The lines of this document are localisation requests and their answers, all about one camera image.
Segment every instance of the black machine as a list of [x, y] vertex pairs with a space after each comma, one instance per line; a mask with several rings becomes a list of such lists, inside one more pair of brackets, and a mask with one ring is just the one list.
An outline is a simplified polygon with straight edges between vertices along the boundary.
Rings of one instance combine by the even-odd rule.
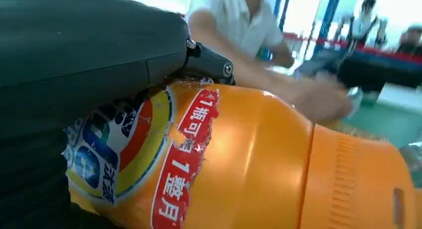
[[169, 76], [230, 79], [232, 63], [179, 14], [134, 1], [0, 0], [0, 12], [0, 228], [114, 228], [71, 204], [62, 129]]

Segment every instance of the hand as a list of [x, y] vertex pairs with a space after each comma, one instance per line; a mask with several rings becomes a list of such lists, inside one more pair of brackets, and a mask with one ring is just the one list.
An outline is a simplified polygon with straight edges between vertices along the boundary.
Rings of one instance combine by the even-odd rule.
[[351, 100], [333, 82], [297, 81], [281, 87], [279, 94], [288, 104], [314, 123], [328, 123], [347, 116]]

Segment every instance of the green floor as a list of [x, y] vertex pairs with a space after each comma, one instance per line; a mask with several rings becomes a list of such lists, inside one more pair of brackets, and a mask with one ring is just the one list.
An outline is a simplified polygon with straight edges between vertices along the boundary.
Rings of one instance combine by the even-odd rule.
[[344, 121], [386, 137], [397, 148], [414, 142], [422, 132], [422, 114], [374, 103], [362, 103], [359, 111]]

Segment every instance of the white shirt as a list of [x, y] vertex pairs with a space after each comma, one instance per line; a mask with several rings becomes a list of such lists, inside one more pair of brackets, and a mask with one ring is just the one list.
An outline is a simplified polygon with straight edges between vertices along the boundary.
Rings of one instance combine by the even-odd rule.
[[188, 18], [198, 10], [213, 14], [220, 34], [252, 57], [261, 47], [276, 46], [283, 40], [273, 11], [264, 0], [252, 21], [245, 0], [192, 0]]

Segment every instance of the blue pole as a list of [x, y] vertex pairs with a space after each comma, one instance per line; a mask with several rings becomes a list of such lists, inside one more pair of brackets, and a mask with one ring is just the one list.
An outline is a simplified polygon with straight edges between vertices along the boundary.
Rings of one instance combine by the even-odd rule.
[[276, 6], [274, 7], [274, 15], [278, 17], [278, 14], [280, 13], [280, 7], [281, 7], [281, 0], [276, 0]]
[[280, 25], [279, 28], [283, 32], [284, 22], [286, 21], [287, 7], [289, 6], [290, 0], [286, 0], [284, 3], [283, 12], [281, 13]]
[[[338, 2], [340, 0], [329, 0], [327, 5], [327, 10], [325, 11], [324, 19], [322, 20], [321, 30], [319, 31], [318, 39], [326, 39], [328, 36], [328, 31], [330, 29], [332, 20], [334, 19], [335, 11], [338, 7]], [[314, 56], [320, 52], [324, 46], [316, 45], [314, 50]]]

